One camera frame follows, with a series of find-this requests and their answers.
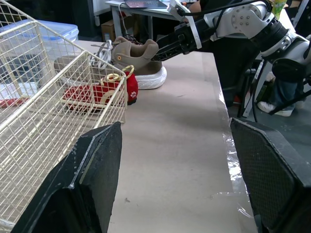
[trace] white wire basket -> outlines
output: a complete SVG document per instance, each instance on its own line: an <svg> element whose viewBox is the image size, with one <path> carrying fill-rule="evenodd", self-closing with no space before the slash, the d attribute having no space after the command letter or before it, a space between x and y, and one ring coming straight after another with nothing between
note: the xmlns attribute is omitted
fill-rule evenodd
<svg viewBox="0 0 311 233"><path fill-rule="evenodd" d="M0 232L81 134L124 122L126 100L123 71L0 0Z"/></svg>

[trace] black cable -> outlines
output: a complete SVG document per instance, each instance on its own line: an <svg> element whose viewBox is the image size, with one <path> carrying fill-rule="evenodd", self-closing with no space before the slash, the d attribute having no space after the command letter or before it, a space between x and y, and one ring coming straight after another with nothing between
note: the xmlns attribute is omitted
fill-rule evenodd
<svg viewBox="0 0 311 233"><path fill-rule="evenodd" d="M222 16L223 16L224 12L225 12L225 9L222 10L222 11L220 12L219 16L218 16L218 20L217 20L216 25L215 25L215 30L218 28L218 25L219 25L219 23L220 23L220 20L221 20L221 18L222 18Z"/></svg>
<svg viewBox="0 0 311 233"><path fill-rule="evenodd" d="M201 15L213 13L213 12L216 12L216 11L226 10L228 8L231 8L231 7L243 6L243 5L247 5L247 4L258 2L258 1L264 2L267 5L267 7L268 7L268 12L271 12L271 5L270 5L270 2L268 0L251 0L251 1L233 3L233 4L226 5L226 6L214 8L214 9L211 9L211 10L205 10L205 11L201 11L201 12L193 12L193 13L180 12L180 15L181 16L201 16Z"/></svg>
<svg viewBox="0 0 311 233"><path fill-rule="evenodd" d="M229 2L229 4L232 4L233 2L235 2L236 0L231 0L230 2ZM215 30L218 28L218 26L219 26L219 23L220 23L220 20L222 19L222 16L223 16L223 14L224 14L224 12L226 11L226 9L223 9L221 12L220 12L220 14L219 14L219 16L218 16L218 19L217 19L217 22L216 22L216 25L215 25Z"/></svg>

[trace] red plush toy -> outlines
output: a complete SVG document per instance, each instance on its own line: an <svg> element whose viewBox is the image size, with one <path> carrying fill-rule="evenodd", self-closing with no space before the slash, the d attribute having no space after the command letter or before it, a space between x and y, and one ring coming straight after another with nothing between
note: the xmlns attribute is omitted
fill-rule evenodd
<svg viewBox="0 0 311 233"><path fill-rule="evenodd" d="M138 83L135 77L134 67L128 66L123 71L126 74L126 87L127 87L127 104L131 105L136 102L138 95ZM85 104L81 104L83 107L77 106L75 102L79 101L81 103L92 103L92 97L94 96L94 100L96 104L107 104L110 100L110 97L114 94L116 88L119 85L119 80L115 79L115 75L108 75L108 81L101 82L98 85L80 85L74 86L66 89L63 99L69 100L68 107L71 110L77 111L87 111L88 106Z"/></svg>

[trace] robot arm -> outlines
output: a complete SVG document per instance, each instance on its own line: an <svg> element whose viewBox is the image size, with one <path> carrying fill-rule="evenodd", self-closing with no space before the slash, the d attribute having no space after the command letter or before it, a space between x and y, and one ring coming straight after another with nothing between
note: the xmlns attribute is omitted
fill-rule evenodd
<svg viewBox="0 0 311 233"><path fill-rule="evenodd" d="M222 37L250 39L262 57L273 64L273 73L285 81L295 82L297 75L308 75L311 64L309 41L287 30L270 12L269 2L242 1L214 10L190 13L179 0L171 0L168 11L182 23L173 33L158 40L159 52L154 60L164 61L180 53L200 49L208 40ZM204 15L194 21L194 15Z"/></svg>

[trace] person's leg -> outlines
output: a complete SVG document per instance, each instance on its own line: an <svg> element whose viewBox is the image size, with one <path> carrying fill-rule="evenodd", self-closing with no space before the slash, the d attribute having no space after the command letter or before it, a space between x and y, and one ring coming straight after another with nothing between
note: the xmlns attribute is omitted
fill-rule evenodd
<svg viewBox="0 0 311 233"><path fill-rule="evenodd" d="M258 108L264 112L269 113L277 106L283 105L287 101L292 100L295 97L296 89L297 83L288 83L276 78L273 85L272 94L269 98L269 102L259 102ZM277 112L276 114L284 117L289 117L292 114L294 108L295 105L293 104Z"/></svg>
<svg viewBox="0 0 311 233"><path fill-rule="evenodd" d="M288 83L276 78L269 102L274 106L280 106L295 97L297 83ZM295 105L288 106L284 110L293 110Z"/></svg>
<svg viewBox="0 0 311 233"><path fill-rule="evenodd" d="M303 80L301 80L297 84L297 88L296 88L296 92L295 92L295 98L297 98L303 94L303 88L304 88ZM304 98L303 100L297 101L295 104L295 108L296 109L302 109L304 107L305 100L306 100L306 98Z"/></svg>

